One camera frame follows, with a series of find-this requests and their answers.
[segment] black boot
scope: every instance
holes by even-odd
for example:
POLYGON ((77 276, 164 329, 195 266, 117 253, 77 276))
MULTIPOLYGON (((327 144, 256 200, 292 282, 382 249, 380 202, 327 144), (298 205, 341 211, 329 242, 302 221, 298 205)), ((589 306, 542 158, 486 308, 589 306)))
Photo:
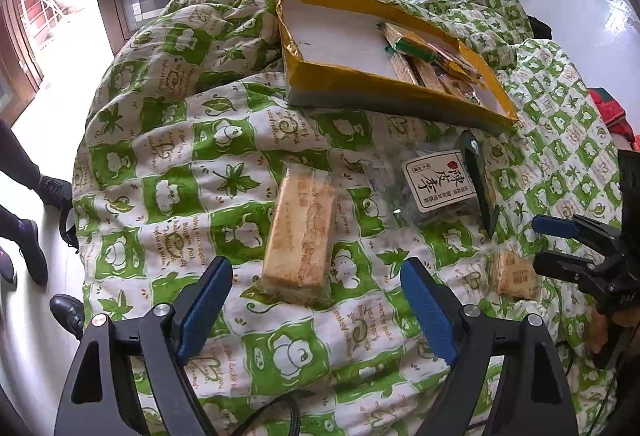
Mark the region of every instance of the black boot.
POLYGON ((63 293, 55 294, 49 301, 53 317, 76 339, 82 339, 84 328, 84 305, 75 297, 63 293))
POLYGON ((70 206, 73 199, 71 183, 49 176, 40 176, 38 188, 35 191, 45 205, 51 205, 58 210, 62 210, 65 204, 70 206))
POLYGON ((29 275, 34 283, 46 286, 49 273, 47 272, 47 259, 38 244, 38 225, 31 220, 20 220, 18 228, 19 234, 14 241, 20 247, 29 275))
POLYGON ((15 279, 14 264, 11 257, 2 248, 0 248, 0 275, 8 283, 13 284, 15 279))

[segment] blue gripper pad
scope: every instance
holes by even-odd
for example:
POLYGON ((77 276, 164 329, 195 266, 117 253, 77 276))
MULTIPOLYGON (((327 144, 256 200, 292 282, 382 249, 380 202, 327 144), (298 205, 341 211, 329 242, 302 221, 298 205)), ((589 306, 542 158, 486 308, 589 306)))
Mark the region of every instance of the blue gripper pad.
POLYGON ((180 346, 176 354, 178 365, 184 366, 200 353, 209 337, 226 296, 231 290, 233 269, 228 259, 223 260, 216 273, 196 300, 180 329, 180 346))
POLYGON ((564 220, 551 216, 535 216, 531 228, 538 234, 556 236, 556 238, 572 239, 580 235, 580 230, 574 220, 564 220))
POLYGON ((408 260, 402 264, 400 270, 400 285, 418 324, 427 337, 431 350, 435 355, 444 358, 447 365, 453 366, 458 359, 453 326, 431 294, 429 287, 408 260))

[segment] silver bolt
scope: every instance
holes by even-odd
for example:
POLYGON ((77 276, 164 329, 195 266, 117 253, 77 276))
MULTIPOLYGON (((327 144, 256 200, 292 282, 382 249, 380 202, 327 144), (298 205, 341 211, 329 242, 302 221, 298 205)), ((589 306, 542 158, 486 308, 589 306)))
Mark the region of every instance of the silver bolt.
POLYGON ((171 311, 171 306, 167 303, 159 304, 154 308, 154 315, 156 317, 164 317, 171 311))
POLYGON ((527 322, 532 326, 542 326, 542 317, 532 313, 531 315, 527 315, 527 322))
POLYGON ((465 313, 467 317, 479 317, 480 316, 480 308, 475 304, 467 304, 462 311, 465 313))
POLYGON ((97 314, 93 319, 91 319, 91 324, 94 326, 102 326, 107 321, 107 315, 104 313, 97 314))

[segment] open cardboard box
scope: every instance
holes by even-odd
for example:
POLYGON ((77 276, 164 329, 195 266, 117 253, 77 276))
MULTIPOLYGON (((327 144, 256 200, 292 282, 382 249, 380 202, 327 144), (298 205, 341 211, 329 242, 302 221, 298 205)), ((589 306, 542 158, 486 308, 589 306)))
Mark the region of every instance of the open cardboard box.
POLYGON ((295 106, 370 109, 418 116, 500 134, 517 121, 513 105, 484 59, 428 22, 378 0, 278 0, 287 100, 295 106), (398 80, 378 23, 416 32, 459 54, 482 75, 480 106, 398 80))

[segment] green and white patterned blanket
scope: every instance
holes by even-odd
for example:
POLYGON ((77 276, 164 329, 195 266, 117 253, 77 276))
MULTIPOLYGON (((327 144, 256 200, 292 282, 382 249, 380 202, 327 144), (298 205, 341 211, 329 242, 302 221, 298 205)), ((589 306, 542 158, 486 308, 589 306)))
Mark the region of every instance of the green and white patterned blanket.
MULTIPOLYGON (((555 42, 531 38, 517 0, 384 1, 481 54, 518 108, 513 135, 476 133, 501 210, 494 238, 475 216, 385 231, 384 203, 361 166, 389 140, 431 142, 454 138, 459 128, 290 108, 276 0, 172 0, 116 56, 78 150, 74 204, 87 319, 101 311, 114 320, 141 316, 224 255, 234 266, 232 291, 202 354, 186 368, 220 434, 297 389, 304 434, 408 436, 448 369, 431 353, 400 288, 402 261, 417 256, 463 304, 510 319, 536 312, 553 338, 569 341, 578 354, 569 380, 585 432, 611 380, 584 356, 585 297, 544 279, 539 303, 510 302, 490 292, 486 264, 499 245, 524 255, 546 246, 530 228, 535 214, 576 212, 619 225, 612 139, 567 55, 555 42), (274 302, 254 288, 286 161, 331 170, 340 183, 330 308, 274 302)), ((551 242, 586 253, 571 241, 551 242)), ((488 415, 499 373, 494 358, 474 421, 488 415)), ((136 381, 162 434, 142 367, 136 381)), ((269 413, 255 433, 284 436, 286 413, 269 413)))

